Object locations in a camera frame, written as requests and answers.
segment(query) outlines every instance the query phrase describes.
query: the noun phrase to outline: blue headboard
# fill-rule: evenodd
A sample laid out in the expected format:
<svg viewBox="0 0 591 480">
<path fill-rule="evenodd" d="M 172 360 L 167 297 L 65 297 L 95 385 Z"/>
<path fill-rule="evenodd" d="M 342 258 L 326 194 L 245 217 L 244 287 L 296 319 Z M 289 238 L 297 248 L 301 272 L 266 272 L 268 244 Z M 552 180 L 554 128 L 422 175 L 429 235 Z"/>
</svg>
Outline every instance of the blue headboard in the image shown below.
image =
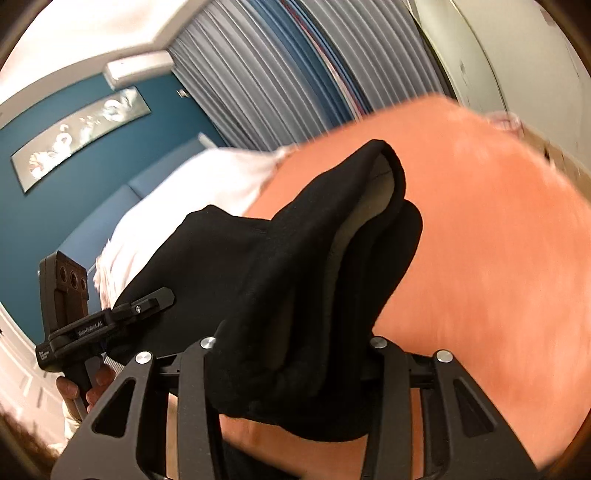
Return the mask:
<svg viewBox="0 0 591 480">
<path fill-rule="evenodd" d="M 119 220 L 174 170 L 204 149 L 199 138 L 194 138 L 173 150 L 106 199 L 60 245 L 61 252 L 88 271 L 89 313 L 100 311 L 99 296 L 92 280 L 95 274 L 95 260 L 107 240 L 111 238 Z"/>
</svg>

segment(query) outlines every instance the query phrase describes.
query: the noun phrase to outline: silver bolt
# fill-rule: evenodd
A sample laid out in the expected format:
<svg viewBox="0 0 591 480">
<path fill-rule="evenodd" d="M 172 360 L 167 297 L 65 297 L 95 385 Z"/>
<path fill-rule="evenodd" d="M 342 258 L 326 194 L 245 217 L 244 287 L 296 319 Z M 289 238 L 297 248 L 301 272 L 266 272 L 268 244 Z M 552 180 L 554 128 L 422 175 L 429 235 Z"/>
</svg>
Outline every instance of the silver bolt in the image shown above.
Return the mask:
<svg viewBox="0 0 591 480">
<path fill-rule="evenodd" d="M 382 348 L 386 348 L 388 346 L 388 341 L 382 337 L 374 337 L 369 341 L 369 344 L 372 347 L 381 350 Z"/>
<path fill-rule="evenodd" d="M 135 361 L 140 365 L 145 365 L 150 360 L 152 360 L 152 354 L 150 352 L 140 352 L 135 356 Z"/>
<path fill-rule="evenodd" d="M 203 340 L 201 340 L 200 344 L 201 348 L 205 348 L 205 350 L 209 350 L 213 348 L 213 345 L 216 344 L 216 339 L 215 337 L 205 337 Z"/>
<path fill-rule="evenodd" d="M 439 360 L 443 364 L 448 364 L 453 360 L 452 353 L 448 352 L 447 350 L 439 350 L 437 352 L 436 357 L 437 357 L 437 360 Z"/>
</svg>

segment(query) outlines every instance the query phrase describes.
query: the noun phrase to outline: white bedsheet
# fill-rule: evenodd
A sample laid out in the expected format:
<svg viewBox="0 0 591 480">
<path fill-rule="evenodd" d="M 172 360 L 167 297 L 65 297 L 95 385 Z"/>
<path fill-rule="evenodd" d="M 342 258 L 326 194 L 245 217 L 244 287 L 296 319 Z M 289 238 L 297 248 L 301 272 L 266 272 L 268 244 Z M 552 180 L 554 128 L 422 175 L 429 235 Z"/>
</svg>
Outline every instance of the white bedsheet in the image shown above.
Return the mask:
<svg viewBox="0 0 591 480">
<path fill-rule="evenodd" d="M 183 163 L 123 216 L 96 259 L 94 282 L 101 308 L 115 304 L 189 213 L 215 205 L 231 215 L 243 215 L 293 149 L 262 153 L 215 148 Z"/>
</svg>

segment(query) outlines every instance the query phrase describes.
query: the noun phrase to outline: white door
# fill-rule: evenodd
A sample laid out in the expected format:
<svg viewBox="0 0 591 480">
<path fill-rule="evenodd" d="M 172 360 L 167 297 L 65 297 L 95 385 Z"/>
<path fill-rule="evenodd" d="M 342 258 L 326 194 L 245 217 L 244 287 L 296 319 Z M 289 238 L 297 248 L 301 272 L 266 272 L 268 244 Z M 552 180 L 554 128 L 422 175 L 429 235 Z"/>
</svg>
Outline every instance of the white door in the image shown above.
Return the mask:
<svg viewBox="0 0 591 480">
<path fill-rule="evenodd" d="M 64 441 L 57 374 L 37 365 L 35 345 L 0 303 L 0 406 L 49 444 Z"/>
</svg>

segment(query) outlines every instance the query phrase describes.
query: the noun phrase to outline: black cloth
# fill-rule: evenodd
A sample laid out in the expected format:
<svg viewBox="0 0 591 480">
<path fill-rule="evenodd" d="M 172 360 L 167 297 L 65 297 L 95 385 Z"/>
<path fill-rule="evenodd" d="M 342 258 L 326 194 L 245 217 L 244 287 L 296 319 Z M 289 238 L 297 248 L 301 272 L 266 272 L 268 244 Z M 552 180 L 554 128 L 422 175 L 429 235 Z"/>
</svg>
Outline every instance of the black cloth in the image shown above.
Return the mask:
<svg viewBox="0 0 591 480">
<path fill-rule="evenodd" d="M 340 228 L 386 177 L 394 185 L 387 203 L 367 214 L 327 281 Z M 422 230 L 404 194 L 394 150 L 373 140 L 271 220 L 213 206 L 189 214 L 116 302 L 168 287 L 175 305 L 111 339 L 108 355 L 127 363 L 141 350 L 164 356 L 215 336 L 206 384 L 221 413 L 313 440 L 367 434 L 378 391 L 360 380 L 368 340 Z"/>
</svg>

